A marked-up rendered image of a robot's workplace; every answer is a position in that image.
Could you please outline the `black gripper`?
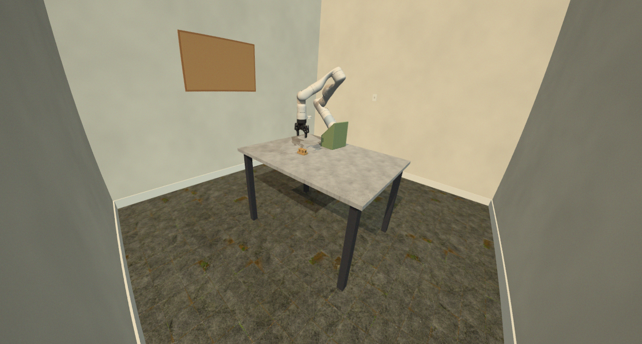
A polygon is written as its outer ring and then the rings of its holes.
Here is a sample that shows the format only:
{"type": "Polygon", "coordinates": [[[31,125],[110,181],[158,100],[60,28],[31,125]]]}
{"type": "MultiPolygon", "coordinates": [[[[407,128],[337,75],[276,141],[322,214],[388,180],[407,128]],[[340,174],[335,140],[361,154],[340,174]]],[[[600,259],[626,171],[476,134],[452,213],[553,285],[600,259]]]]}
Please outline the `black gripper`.
{"type": "Polygon", "coordinates": [[[297,123],[295,123],[295,130],[296,130],[297,136],[299,136],[299,129],[303,130],[304,138],[307,138],[307,133],[309,133],[309,125],[306,125],[306,119],[298,119],[297,123]]]}

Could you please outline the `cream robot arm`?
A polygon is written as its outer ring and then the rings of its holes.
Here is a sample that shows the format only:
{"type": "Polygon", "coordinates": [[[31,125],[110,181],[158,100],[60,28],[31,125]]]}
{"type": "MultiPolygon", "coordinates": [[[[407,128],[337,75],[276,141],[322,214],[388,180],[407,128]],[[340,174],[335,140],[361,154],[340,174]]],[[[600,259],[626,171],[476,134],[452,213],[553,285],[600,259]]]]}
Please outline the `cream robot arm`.
{"type": "Polygon", "coordinates": [[[315,93],[321,91],[321,89],[324,87],[323,97],[319,99],[315,99],[313,101],[313,104],[315,106],[315,109],[323,118],[323,121],[327,125],[327,128],[329,129],[331,125],[336,123],[336,121],[331,115],[330,110],[328,108],[324,108],[324,106],[327,104],[328,100],[334,94],[335,90],[339,88],[340,84],[342,84],[345,79],[346,79],[346,75],[344,74],[343,70],[340,67],[335,67],[330,72],[328,72],[328,74],[324,75],[323,78],[319,79],[316,83],[313,83],[310,86],[308,86],[306,89],[302,90],[301,92],[298,92],[297,93],[297,119],[307,119],[307,118],[311,119],[311,116],[306,114],[305,100],[307,100],[309,97],[311,97],[315,93]],[[324,84],[326,83],[327,79],[330,77],[333,78],[335,83],[327,84],[324,87],[324,84]]]}

